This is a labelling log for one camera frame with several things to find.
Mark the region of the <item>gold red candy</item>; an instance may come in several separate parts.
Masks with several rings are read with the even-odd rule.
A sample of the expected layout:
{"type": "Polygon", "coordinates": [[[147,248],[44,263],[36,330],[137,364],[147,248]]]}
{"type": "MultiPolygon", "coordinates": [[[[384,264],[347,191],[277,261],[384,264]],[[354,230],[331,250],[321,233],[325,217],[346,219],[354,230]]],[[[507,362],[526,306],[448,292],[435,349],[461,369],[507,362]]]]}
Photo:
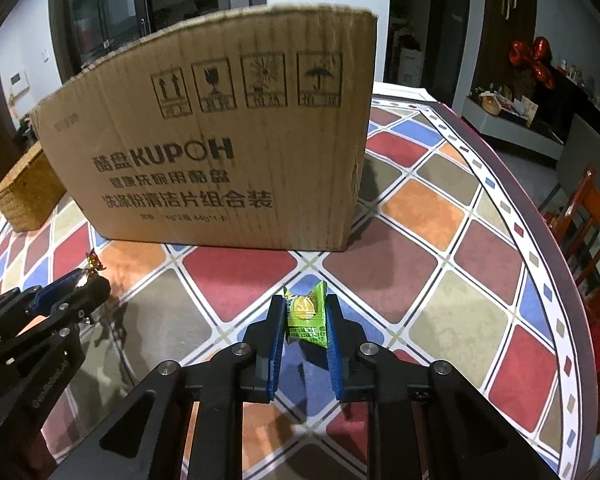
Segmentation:
{"type": "Polygon", "coordinates": [[[95,252],[94,249],[91,249],[86,254],[86,266],[83,269],[83,277],[86,280],[90,280],[95,276],[99,276],[99,273],[105,270],[106,266],[104,266],[102,260],[100,260],[99,255],[97,255],[97,252],[95,252]]]}

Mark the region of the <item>green candy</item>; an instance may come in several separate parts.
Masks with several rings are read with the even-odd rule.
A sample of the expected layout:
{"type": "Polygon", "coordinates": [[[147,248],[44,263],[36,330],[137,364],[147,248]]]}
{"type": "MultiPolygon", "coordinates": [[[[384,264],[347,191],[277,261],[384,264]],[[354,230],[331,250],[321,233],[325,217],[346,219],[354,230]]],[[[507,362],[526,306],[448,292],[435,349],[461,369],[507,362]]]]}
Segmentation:
{"type": "Polygon", "coordinates": [[[287,309],[287,339],[305,341],[326,349],[326,283],[319,281],[305,295],[284,289],[283,297],[287,309]]]}

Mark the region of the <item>woven wicker box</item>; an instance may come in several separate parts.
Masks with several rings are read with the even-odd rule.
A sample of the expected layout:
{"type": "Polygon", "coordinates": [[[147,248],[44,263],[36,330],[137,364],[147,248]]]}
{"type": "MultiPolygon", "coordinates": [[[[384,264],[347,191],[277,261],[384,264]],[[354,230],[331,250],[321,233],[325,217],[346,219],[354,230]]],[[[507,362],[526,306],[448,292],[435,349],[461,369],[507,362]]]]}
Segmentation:
{"type": "Polygon", "coordinates": [[[40,142],[0,182],[0,211],[16,233],[38,230],[66,194],[40,142]]]}

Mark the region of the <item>colourful diamond-pattern tablecloth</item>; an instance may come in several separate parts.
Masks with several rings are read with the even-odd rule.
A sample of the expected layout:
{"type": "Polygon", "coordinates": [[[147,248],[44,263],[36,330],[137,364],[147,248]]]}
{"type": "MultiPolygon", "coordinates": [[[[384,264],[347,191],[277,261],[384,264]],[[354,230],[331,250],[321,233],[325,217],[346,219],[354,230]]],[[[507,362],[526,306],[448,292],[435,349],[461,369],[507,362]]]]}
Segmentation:
{"type": "Polygon", "coordinates": [[[273,295],[325,282],[370,341],[452,362],[559,478],[588,472],[597,394],[580,295],[528,195],[445,107],[374,99],[344,252],[107,240],[64,198],[31,233],[0,216],[0,294],[48,284],[88,252],[114,299],[82,330],[85,362],[44,425],[56,457],[159,362],[208,360],[273,295]]]}

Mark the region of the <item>white intercom panel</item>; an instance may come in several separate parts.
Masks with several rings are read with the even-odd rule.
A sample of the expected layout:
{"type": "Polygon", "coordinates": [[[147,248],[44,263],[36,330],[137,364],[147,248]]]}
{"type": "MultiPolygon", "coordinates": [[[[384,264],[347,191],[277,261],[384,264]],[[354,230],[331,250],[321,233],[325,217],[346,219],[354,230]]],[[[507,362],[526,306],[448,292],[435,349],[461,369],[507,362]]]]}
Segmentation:
{"type": "Polygon", "coordinates": [[[24,70],[18,70],[9,77],[10,93],[16,98],[29,90],[29,81],[24,70]]]}

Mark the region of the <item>open cardboard box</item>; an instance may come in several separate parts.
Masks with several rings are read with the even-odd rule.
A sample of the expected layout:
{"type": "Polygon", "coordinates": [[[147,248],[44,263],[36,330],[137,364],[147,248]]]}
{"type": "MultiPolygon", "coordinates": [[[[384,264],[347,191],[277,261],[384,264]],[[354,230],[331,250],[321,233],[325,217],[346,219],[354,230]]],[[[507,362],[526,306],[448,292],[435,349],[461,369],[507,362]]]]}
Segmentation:
{"type": "Polygon", "coordinates": [[[347,246],[364,166],[375,14],[253,6],[128,44],[38,103],[53,170],[103,237],[347,246]]]}

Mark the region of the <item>red wooden chair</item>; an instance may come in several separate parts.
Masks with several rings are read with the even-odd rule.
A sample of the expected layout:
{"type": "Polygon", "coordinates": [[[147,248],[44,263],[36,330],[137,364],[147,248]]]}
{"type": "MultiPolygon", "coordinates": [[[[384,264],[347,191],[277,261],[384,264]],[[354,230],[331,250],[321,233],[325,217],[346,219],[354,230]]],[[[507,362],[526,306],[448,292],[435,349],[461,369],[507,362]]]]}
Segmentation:
{"type": "Polygon", "coordinates": [[[600,434],[600,190],[596,176],[595,166],[588,165],[565,208],[554,214],[546,212],[543,218],[565,260],[577,263],[573,279],[592,338],[598,391],[596,431],[600,434]]]}

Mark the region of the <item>glass sliding door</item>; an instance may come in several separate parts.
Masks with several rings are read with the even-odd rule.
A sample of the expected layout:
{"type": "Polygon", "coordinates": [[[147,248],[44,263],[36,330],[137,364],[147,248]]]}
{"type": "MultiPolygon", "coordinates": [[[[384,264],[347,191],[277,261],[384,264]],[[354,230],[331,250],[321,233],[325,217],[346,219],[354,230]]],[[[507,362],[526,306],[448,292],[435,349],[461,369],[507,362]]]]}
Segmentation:
{"type": "Polygon", "coordinates": [[[152,32],[151,0],[48,0],[60,80],[152,32]]]}

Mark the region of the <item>grey chair right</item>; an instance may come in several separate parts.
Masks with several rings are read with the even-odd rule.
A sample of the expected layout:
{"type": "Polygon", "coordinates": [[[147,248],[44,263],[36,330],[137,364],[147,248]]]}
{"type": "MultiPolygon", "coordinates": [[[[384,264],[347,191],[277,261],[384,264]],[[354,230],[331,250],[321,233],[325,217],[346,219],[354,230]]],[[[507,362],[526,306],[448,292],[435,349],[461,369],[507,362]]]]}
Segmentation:
{"type": "Polygon", "coordinates": [[[594,183],[600,191],[600,134],[579,115],[574,115],[567,142],[556,165],[557,184],[542,201],[539,211],[547,208],[559,190],[570,196],[589,166],[595,170],[594,183]]]}

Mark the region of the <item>red foil balloon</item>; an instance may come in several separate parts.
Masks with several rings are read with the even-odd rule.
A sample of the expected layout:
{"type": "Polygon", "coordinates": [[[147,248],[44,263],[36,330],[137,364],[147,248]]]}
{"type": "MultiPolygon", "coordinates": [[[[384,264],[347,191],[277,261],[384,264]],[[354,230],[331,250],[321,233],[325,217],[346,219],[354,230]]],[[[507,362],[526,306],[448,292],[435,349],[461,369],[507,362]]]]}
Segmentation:
{"type": "Polygon", "coordinates": [[[554,88],[554,79],[547,65],[550,60],[550,43],[545,37],[536,37],[532,44],[524,40],[513,41],[508,59],[513,66],[530,67],[537,81],[547,89],[554,88]]]}

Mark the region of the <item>dark wooden wardrobe door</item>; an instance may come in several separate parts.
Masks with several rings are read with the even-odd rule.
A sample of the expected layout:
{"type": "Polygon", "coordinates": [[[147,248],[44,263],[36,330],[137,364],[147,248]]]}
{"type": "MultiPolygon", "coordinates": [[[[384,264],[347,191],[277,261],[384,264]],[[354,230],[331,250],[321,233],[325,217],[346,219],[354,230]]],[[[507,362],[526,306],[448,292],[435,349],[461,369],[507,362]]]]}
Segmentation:
{"type": "Polygon", "coordinates": [[[509,51],[516,40],[532,43],[538,0],[486,0],[472,85],[498,89],[509,84],[514,66],[509,51]]]}

